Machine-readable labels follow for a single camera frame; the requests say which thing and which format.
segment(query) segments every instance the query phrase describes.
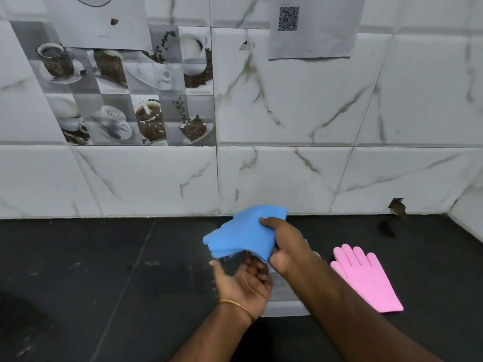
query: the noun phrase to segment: pink glove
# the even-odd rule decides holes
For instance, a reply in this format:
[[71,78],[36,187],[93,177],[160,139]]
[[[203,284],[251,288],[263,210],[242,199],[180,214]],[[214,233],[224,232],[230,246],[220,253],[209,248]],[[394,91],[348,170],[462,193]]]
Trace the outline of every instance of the pink glove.
[[369,305],[378,312],[402,311],[383,267],[374,253],[364,255],[359,247],[347,244],[334,249],[334,269]]

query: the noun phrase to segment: bracelet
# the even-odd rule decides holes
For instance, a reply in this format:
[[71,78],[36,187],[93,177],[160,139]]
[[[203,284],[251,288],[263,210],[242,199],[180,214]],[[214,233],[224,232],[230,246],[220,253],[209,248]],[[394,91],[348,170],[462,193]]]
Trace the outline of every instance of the bracelet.
[[218,301],[219,304],[221,304],[222,302],[226,302],[228,304],[233,304],[233,305],[237,305],[237,306],[241,307],[243,310],[245,310],[247,312],[247,314],[250,316],[250,319],[252,319],[252,324],[256,321],[256,319],[250,314],[250,312],[242,304],[239,304],[238,302],[233,301],[233,300],[229,300],[228,298],[223,298],[220,301]]

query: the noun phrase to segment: curved black line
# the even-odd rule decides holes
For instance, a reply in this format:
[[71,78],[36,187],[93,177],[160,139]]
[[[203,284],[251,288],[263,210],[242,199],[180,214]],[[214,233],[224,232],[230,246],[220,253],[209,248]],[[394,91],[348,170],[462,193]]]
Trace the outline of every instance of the curved black line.
[[110,3],[112,0],[109,0],[109,1],[107,1],[107,2],[106,2],[104,5],[99,5],[99,6],[93,6],[93,5],[89,5],[89,4],[86,4],[85,2],[83,2],[83,1],[81,1],[81,0],[77,0],[77,1],[79,1],[81,4],[84,4],[84,5],[86,5],[86,6],[91,6],[92,8],[101,8],[101,7],[106,6],[107,4],[109,4],[109,3]]

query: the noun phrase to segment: person's left hand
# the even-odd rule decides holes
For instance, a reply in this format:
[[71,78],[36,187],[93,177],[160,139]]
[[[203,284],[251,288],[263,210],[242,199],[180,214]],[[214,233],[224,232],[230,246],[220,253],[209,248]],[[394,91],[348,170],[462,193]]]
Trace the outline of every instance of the person's left hand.
[[263,314],[273,287],[266,264],[247,253],[233,277],[225,274],[219,262],[213,260],[210,265],[220,299],[242,304],[254,320]]

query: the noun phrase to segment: qr code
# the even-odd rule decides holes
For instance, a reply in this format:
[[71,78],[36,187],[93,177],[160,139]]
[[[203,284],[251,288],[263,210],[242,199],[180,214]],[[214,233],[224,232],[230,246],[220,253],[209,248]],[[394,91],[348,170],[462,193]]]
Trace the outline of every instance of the qr code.
[[299,6],[281,7],[278,15],[278,31],[290,32],[297,30],[299,22]]

